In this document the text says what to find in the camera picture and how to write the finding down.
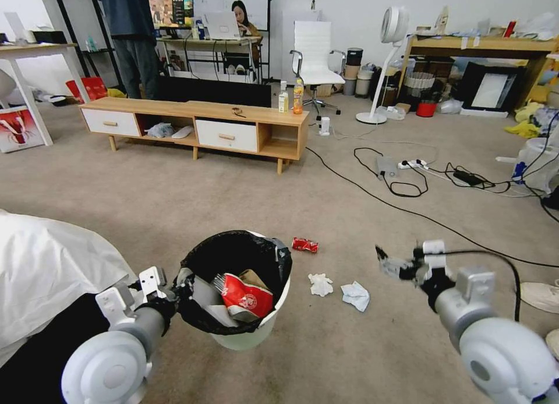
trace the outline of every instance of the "electric fan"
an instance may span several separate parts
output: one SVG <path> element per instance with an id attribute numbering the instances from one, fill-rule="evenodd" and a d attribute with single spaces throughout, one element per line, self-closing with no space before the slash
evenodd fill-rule
<path id="1" fill-rule="evenodd" d="M 380 31 L 380 40 L 383 43 L 392 43 L 392 50 L 388 54 L 387 58 L 384 60 L 383 69 L 380 73 L 380 78 L 378 79 L 377 89 L 374 92 L 373 106 L 370 112 L 358 113 L 355 118 L 359 122 L 379 124 L 386 122 L 386 116 L 375 113 L 378 103 L 378 97 L 380 95 L 380 89 L 383 86 L 384 76 L 386 75 L 386 68 L 388 63 L 395 55 L 397 50 L 402 45 L 404 38 L 406 37 L 406 32 L 408 31 L 409 23 L 409 13 L 404 7 L 392 6 L 386 10 L 383 19 L 383 28 Z"/>

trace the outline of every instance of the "drawer handle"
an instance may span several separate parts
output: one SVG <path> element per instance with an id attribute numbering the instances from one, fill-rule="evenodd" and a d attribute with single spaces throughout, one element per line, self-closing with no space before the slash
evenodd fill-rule
<path id="1" fill-rule="evenodd" d="M 223 134 L 223 133 L 220 133 L 220 134 L 219 134 L 219 137 L 222 138 L 222 139 L 235 140 L 235 136 L 233 136 L 233 135 L 225 135 L 225 134 Z"/>

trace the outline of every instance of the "cabinet drawer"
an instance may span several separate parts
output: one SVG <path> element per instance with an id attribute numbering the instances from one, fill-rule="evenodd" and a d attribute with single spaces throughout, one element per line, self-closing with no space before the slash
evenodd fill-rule
<path id="1" fill-rule="evenodd" d="M 82 109 L 87 127 L 92 132 L 141 136 L 133 113 Z"/>
<path id="2" fill-rule="evenodd" d="M 200 145 L 258 152 L 256 125 L 196 120 Z"/>

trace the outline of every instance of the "sneaker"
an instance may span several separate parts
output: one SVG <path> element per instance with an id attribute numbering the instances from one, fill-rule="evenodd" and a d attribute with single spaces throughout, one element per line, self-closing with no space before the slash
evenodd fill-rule
<path id="1" fill-rule="evenodd" d="M 547 333 L 546 343 L 553 356 L 559 360 L 559 329 L 555 329 Z"/>
<path id="2" fill-rule="evenodd" d="M 549 313 L 559 314 L 559 288 L 546 283 L 522 282 L 520 297 L 528 305 Z"/>

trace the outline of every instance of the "woman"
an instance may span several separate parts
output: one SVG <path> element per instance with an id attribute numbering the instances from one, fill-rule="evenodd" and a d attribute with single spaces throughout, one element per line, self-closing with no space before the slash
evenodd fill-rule
<path id="1" fill-rule="evenodd" d="M 262 40 L 262 35 L 258 32 L 254 24 L 249 22 L 249 16 L 246 13 L 245 4 L 242 1 L 235 1 L 231 5 L 231 11 L 235 13 L 235 18 L 237 19 L 237 25 L 239 26 L 239 32 L 241 37 L 258 37 L 258 42 L 252 45 L 252 59 L 254 61 L 254 66 L 258 68 L 260 62 L 260 53 L 258 51 L 258 43 Z M 227 64 L 228 72 L 230 74 L 237 73 L 244 75 L 245 71 L 249 68 L 250 62 L 249 58 L 245 54 L 237 54 L 230 52 L 227 54 Z"/>

